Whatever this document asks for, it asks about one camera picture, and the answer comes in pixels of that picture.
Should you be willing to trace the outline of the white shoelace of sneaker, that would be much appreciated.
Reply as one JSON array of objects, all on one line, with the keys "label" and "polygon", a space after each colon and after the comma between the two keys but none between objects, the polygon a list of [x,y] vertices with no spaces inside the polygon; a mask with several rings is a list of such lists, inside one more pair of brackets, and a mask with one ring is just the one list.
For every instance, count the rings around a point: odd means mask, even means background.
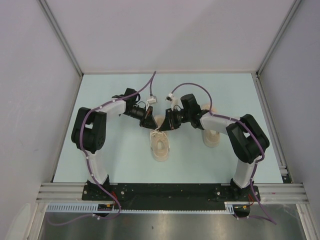
[{"label": "white shoelace of sneaker", "polygon": [[150,147],[152,150],[163,150],[166,144],[166,135],[158,129],[150,132]]}]

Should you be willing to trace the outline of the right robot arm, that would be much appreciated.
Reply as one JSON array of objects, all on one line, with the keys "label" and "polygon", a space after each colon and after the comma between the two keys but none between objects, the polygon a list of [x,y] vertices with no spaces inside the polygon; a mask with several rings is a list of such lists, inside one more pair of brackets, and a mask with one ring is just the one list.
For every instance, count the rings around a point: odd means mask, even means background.
[{"label": "right robot arm", "polygon": [[248,186],[253,183],[257,164],[265,157],[270,146],[269,139],[255,118],[246,114],[232,118],[213,113],[210,109],[201,109],[193,94],[180,98],[182,109],[168,108],[160,131],[177,130],[181,124],[190,123],[203,132],[214,131],[228,136],[234,154],[238,158],[235,174],[231,179],[231,196],[242,201],[249,194]]}]

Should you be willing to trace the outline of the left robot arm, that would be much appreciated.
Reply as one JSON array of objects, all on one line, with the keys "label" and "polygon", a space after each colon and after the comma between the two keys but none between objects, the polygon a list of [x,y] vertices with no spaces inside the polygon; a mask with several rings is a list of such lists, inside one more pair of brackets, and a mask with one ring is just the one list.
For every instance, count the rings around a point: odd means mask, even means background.
[{"label": "left robot arm", "polygon": [[157,98],[149,96],[143,107],[139,106],[140,99],[138,91],[127,88],[124,94],[114,95],[110,101],[94,109],[81,107],[77,112],[71,141],[84,154],[89,171],[88,180],[96,184],[93,194],[100,200],[107,199],[111,193],[111,188],[105,184],[109,175],[97,155],[106,141],[107,122],[117,116],[126,115],[139,120],[139,125],[143,128],[157,128],[152,107],[157,103]]}]

